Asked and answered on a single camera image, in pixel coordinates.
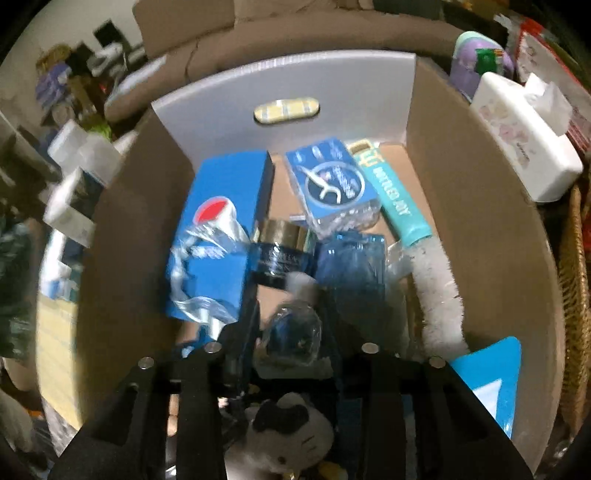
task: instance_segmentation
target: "black jar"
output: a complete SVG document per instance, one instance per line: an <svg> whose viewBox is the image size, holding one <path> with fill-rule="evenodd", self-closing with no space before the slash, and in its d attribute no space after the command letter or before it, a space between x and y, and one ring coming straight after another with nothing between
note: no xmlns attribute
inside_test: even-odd
<svg viewBox="0 0 591 480"><path fill-rule="evenodd" d="M289 272L311 274L316 235L285 220L263 220L251 246L251 271L259 285L285 289Z"/></svg>

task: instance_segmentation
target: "white fluffy strip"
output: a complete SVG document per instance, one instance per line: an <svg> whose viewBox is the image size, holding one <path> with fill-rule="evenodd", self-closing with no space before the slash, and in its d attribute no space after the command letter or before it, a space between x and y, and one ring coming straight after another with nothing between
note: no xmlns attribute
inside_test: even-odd
<svg viewBox="0 0 591 480"><path fill-rule="evenodd" d="M432 236L407 250L423 315L423 346L427 356L453 360L469 353L462 333L464 305L441 240Z"/></svg>

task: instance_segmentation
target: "screw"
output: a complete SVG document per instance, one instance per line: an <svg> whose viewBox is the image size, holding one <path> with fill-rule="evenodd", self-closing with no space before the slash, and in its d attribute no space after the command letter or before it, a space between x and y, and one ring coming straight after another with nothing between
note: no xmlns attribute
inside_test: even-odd
<svg viewBox="0 0 591 480"><path fill-rule="evenodd" d="M429 357L429 365L431 365L433 368L443 368L445 367L446 363L447 362L440 356Z"/></svg>
<svg viewBox="0 0 591 480"><path fill-rule="evenodd" d="M361 346L361 350L363 350L365 353L373 355L379 352L379 347L375 343L368 342Z"/></svg>
<svg viewBox="0 0 591 480"><path fill-rule="evenodd" d="M145 356L138 362L138 367L140 367L142 370L147 370L148 368L152 368L153 366L154 359L150 356Z"/></svg>
<svg viewBox="0 0 591 480"><path fill-rule="evenodd" d="M203 347L207 353L218 353L222 349L222 344L219 342L209 342Z"/></svg>

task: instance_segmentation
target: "blue box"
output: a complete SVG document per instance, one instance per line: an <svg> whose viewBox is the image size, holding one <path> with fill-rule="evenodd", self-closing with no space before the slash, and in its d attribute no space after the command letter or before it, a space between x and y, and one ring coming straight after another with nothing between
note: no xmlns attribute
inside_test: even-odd
<svg viewBox="0 0 591 480"><path fill-rule="evenodd" d="M234 204L238 223L252 236L256 223L267 215L273 176L274 166L266 151L205 160L191 185L173 245L178 244L179 235L193 224L199 208L216 197L226 197ZM170 258L167 268L169 280L172 262ZM183 290L189 297L214 299L238 318L246 287L247 253L230 254L223 258L190 257L185 268L188 278L183 283ZM252 291L256 294L255 288L249 289L249 292ZM167 303L166 314L188 320L171 300Z"/></svg>
<svg viewBox="0 0 591 480"><path fill-rule="evenodd" d="M378 194L341 141L329 138L285 157L291 186L320 239L376 224Z"/></svg>

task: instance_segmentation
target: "white wall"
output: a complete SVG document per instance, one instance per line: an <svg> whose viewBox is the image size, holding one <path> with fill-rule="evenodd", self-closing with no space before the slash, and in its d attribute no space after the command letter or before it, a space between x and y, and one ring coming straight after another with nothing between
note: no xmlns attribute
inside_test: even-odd
<svg viewBox="0 0 591 480"><path fill-rule="evenodd" d="M0 110L11 122L20 116L25 126L38 125L41 109L35 101L35 63L42 53L57 43L75 47L81 41L97 50L100 45L92 32L108 19L132 45L140 43L141 34L131 11L136 1L52 0L31 21L0 65Z"/></svg>

